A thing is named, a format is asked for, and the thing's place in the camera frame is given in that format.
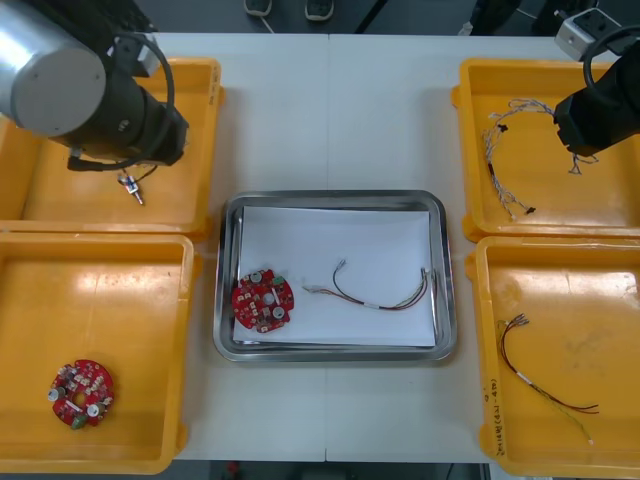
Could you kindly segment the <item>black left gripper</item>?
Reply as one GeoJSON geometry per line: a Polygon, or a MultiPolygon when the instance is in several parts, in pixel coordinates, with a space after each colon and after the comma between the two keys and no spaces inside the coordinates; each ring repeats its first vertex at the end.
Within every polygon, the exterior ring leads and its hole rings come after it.
{"type": "Polygon", "coordinates": [[[141,149],[145,151],[149,144],[155,148],[140,163],[153,166],[174,165],[184,154],[188,128],[188,121],[176,106],[169,108],[166,102],[160,102],[147,94],[141,149]]]}

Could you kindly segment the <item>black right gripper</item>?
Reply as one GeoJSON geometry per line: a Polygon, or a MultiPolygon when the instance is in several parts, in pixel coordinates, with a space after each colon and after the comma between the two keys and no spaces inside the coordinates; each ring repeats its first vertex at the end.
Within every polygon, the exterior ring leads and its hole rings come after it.
{"type": "Polygon", "coordinates": [[[612,67],[595,86],[612,104],[585,87],[555,108],[558,137],[577,155],[595,155],[635,134],[635,69],[612,67]]]}

